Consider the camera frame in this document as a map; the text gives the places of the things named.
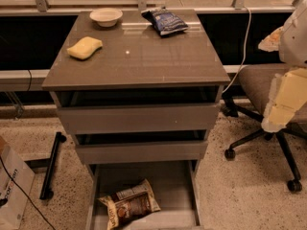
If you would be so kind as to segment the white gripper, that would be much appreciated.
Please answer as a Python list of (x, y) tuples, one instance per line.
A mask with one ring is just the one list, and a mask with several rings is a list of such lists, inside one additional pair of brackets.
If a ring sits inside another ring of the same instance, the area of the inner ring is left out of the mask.
[[(279, 27), (258, 44), (266, 52), (279, 50), (282, 62), (307, 67), (307, 0), (303, 0)], [(272, 79), (269, 101), (261, 127), (266, 132), (278, 132), (307, 103), (307, 69), (292, 68)]]

